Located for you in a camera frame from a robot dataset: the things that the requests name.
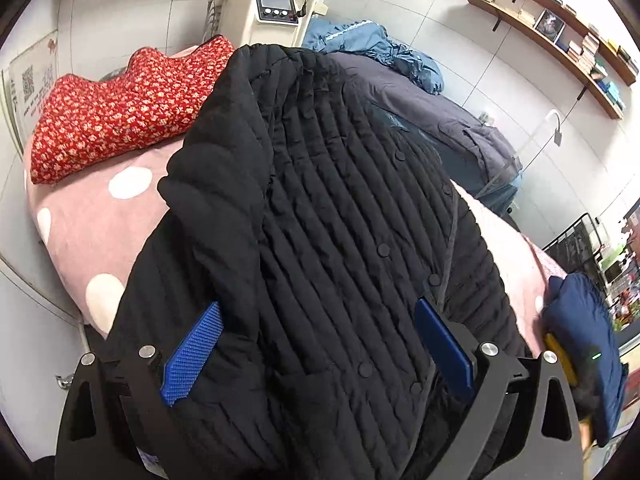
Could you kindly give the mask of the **black quilted jacket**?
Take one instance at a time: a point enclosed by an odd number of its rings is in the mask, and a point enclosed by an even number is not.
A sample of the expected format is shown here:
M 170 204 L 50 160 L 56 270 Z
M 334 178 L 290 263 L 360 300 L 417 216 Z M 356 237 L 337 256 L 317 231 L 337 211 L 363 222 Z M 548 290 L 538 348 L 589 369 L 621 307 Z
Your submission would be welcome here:
M 416 331 L 420 299 L 528 355 L 437 153 L 324 54 L 236 50 L 158 190 L 168 209 L 106 348 L 171 351 L 218 306 L 222 334 L 174 408 L 210 478 L 427 477 L 463 406 Z

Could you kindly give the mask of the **yellow satin cloth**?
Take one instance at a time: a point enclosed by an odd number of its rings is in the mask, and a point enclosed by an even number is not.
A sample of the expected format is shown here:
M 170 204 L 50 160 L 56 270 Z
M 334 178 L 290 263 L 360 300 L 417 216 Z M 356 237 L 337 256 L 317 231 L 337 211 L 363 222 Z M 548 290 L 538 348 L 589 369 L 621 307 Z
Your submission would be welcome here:
M 570 388 L 575 389 L 578 386 L 578 377 L 574 371 L 572 362 L 570 362 L 570 358 L 561 347 L 559 341 L 552 335 L 552 333 L 546 333 L 544 335 L 544 344 L 546 345 L 547 350 L 556 354 Z M 578 420 L 580 442 L 582 442 L 582 461 L 585 463 L 590 457 L 593 444 L 591 418 L 586 415 L 578 415 Z

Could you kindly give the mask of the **navy blue folded garment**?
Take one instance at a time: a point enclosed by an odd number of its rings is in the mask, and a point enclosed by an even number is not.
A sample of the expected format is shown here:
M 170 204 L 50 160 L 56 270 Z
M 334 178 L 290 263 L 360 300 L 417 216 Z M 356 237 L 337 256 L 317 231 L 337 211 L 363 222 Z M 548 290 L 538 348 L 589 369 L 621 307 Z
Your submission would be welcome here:
M 628 366 L 620 362 L 612 318 L 600 290 L 581 273 L 553 275 L 541 316 L 576 375 L 572 393 L 578 417 L 590 420 L 593 439 L 605 446 L 623 411 Z

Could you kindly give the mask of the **red floral garment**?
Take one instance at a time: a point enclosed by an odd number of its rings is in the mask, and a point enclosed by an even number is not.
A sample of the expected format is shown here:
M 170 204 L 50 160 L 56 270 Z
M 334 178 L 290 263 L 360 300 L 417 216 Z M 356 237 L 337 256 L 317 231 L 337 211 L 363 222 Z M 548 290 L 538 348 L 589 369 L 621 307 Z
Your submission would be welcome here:
M 141 48 L 107 81 L 58 78 L 32 135 L 30 180 L 53 184 L 185 133 L 233 52 L 227 38 L 216 36 L 178 58 Z

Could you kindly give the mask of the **light blue crumpled sheet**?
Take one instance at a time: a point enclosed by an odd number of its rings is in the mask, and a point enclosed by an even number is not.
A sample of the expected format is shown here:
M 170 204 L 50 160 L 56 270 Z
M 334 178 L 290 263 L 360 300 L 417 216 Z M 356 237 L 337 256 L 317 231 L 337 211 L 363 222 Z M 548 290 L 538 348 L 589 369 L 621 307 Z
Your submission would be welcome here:
M 430 56 L 393 40 L 386 28 L 374 21 L 335 24 L 312 18 L 303 47 L 325 54 L 342 52 L 372 58 L 429 94 L 442 93 L 445 88 L 442 73 Z

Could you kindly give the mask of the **white machine with screen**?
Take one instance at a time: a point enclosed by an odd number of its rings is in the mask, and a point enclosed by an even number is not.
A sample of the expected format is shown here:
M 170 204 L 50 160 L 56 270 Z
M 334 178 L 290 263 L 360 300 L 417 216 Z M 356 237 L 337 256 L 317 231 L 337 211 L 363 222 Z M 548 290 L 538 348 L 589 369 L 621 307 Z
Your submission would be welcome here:
M 314 0 L 209 0 L 203 39 L 298 48 L 313 13 Z

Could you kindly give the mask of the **wooden wall shelves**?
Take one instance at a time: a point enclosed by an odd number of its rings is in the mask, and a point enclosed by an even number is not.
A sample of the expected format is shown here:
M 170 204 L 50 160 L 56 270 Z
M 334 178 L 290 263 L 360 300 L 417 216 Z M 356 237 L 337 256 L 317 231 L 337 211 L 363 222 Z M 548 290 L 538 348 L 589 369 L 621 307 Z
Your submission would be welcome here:
M 532 40 L 582 84 L 609 118 L 622 120 L 626 103 L 616 86 L 632 86 L 639 79 L 639 64 L 629 51 L 605 38 L 564 0 L 466 0 L 495 18 L 493 29 L 507 24 Z

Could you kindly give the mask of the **wall poster with text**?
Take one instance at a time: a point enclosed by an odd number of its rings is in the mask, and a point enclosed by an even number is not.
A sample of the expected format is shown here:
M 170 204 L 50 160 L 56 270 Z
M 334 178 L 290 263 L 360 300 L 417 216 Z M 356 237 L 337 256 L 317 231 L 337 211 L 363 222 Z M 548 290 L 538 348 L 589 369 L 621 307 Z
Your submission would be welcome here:
M 35 131 L 44 103 L 58 79 L 58 31 L 46 36 L 17 55 L 6 70 L 2 82 L 6 92 L 6 114 L 17 151 Z

